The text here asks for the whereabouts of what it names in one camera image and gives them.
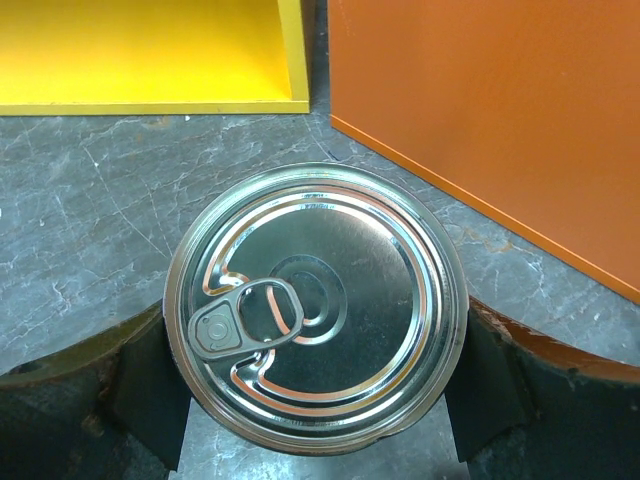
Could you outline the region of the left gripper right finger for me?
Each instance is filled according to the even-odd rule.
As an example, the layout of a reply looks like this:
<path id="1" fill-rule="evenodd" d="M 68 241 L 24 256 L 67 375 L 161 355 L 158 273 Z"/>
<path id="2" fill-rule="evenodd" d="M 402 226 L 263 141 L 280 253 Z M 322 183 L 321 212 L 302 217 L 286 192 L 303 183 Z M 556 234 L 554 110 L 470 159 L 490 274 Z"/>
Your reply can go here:
<path id="1" fill-rule="evenodd" d="M 445 389 L 473 479 L 636 479 L 639 369 L 565 344 L 471 299 Z"/>

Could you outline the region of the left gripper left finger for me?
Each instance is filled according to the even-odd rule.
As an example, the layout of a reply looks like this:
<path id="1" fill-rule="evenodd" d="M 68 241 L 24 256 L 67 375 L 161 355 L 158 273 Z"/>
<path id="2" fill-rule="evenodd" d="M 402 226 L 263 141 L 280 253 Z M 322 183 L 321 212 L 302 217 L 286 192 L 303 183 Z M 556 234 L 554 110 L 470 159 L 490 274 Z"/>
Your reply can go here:
<path id="1" fill-rule="evenodd" d="M 162 306 L 1 377 L 4 479 L 166 479 L 191 394 Z"/>

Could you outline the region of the dark blue soup can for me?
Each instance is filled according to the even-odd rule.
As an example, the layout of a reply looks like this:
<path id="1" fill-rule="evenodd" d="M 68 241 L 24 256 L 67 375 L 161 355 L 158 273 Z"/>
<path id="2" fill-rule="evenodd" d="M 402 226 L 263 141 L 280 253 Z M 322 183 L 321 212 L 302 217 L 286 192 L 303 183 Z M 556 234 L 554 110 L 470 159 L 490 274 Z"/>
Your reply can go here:
<path id="1" fill-rule="evenodd" d="M 460 358 L 469 297 L 424 204 L 344 165 L 220 194 L 177 247 L 163 314 L 200 406 L 262 447 L 357 451 L 418 422 Z"/>

